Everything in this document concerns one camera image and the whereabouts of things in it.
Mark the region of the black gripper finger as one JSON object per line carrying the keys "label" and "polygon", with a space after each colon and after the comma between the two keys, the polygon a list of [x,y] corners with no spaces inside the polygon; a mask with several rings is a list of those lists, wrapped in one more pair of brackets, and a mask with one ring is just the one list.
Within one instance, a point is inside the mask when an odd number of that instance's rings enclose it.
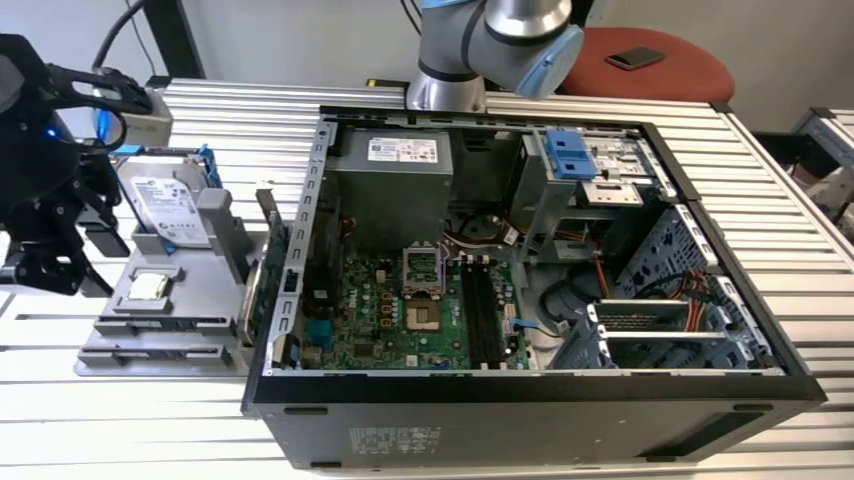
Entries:
{"label": "black gripper finger", "polygon": [[75,225],[108,258],[130,256],[119,234],[114,209],[122,203],[119,182],[110,164],[79,164],[71,183]]}
{"label": "black gripper finger", "polygon": [[84,252],[92,243],[75,225],[72,200],[19,204],[3,222],[11,237],[2,288],[12,293],[56,293],[108,298],[114,288]]}

